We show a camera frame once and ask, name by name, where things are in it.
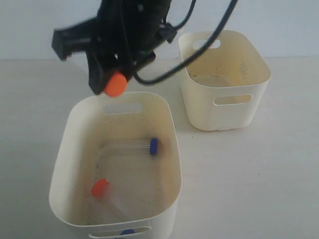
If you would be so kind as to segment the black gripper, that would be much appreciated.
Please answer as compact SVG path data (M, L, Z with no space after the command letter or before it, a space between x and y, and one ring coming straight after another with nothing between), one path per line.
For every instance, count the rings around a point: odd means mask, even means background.
M104 77L116 71L125 77L155 60L155 49L176 36L166 9L100 9L96 16L55 29L52 49L61 61L84 53L88 84L95 95L106 85Z

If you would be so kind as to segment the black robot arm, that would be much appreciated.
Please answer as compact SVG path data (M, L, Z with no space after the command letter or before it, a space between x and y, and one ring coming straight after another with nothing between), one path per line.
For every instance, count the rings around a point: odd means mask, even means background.
M54 30L52 49L62 61L84 52L92 92L118 97L155 60L155 49L176 36L162 21L169 7L168 0L103 0L95 17Z

